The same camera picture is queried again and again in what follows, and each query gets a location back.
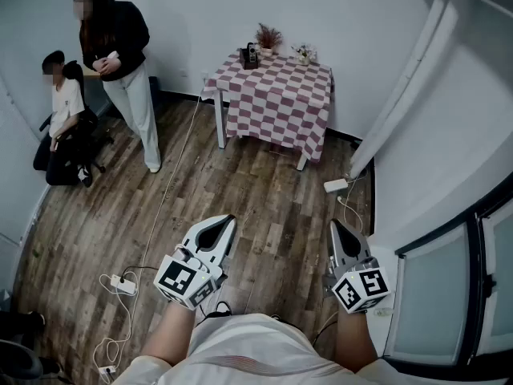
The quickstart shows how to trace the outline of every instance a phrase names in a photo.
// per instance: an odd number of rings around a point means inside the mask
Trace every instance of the knee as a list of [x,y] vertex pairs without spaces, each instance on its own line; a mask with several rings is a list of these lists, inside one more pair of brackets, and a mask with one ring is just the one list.
[[59,185],[56,175],[51,171],[46,172],[46,182],[48,185]]
[[34,159],[34,162],[32,163],[32,167],[34,167],[34,170],[36,171],[45,171],[46,167],[43,167],[43,164],[41,164],[37,159]]

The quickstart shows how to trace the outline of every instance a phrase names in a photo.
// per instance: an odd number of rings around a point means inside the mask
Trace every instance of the pink and white checkered tablecloth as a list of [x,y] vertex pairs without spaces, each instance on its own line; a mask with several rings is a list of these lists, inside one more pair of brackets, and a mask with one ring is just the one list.
[[299,149],[318,162],[333,89],[331,69],[301,66],[280,55],[259,60],[256,70],[244,70],[239,52],[230,55],[207,81],[203,97],[215,90],[230,93],[228,137],[253,136]]

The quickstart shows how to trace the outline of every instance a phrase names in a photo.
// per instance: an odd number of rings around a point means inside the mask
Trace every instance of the white t-shirt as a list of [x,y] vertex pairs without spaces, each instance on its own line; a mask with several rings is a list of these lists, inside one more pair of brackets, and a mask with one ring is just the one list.
[[79,82],[64,78],[64,83],[59,91],[56,86],[53,86],[51,88],[51,104],[54,113],[51,117],[48,134],[53,138],[67,119],[85,110]]
[[407,381],[379,359],[356,375],[321,358],[297,329],[263,314],[209,318],[193,332],[188,358],[175,367],[140,356],[115,385],[401,385]]

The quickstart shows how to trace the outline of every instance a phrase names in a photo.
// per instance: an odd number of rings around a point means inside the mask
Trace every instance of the marker cube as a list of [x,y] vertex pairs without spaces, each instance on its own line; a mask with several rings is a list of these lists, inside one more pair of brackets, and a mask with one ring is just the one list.
[[160,293],[171,301],[195,310],[199,304],[216,290],[213,276],[166,255],[153,280]]
[[332,291],[348,314],[376,306],[391,292],[385,270],[381,267],[347,272]]

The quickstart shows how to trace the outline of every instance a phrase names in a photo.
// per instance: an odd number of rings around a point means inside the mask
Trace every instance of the hair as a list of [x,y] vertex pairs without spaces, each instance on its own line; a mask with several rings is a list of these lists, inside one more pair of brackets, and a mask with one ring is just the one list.
[[92,15],[80,24],[80,41],[85,53],[114,42],[109,0],[91,0]]
[[45,74],[52,74],[53,71],[53,65],[54,64],[64,64],[64,53],[62,53],[60,50],[54,51],[53,53],[49,54],[43,61],[42,61],[42,72]]

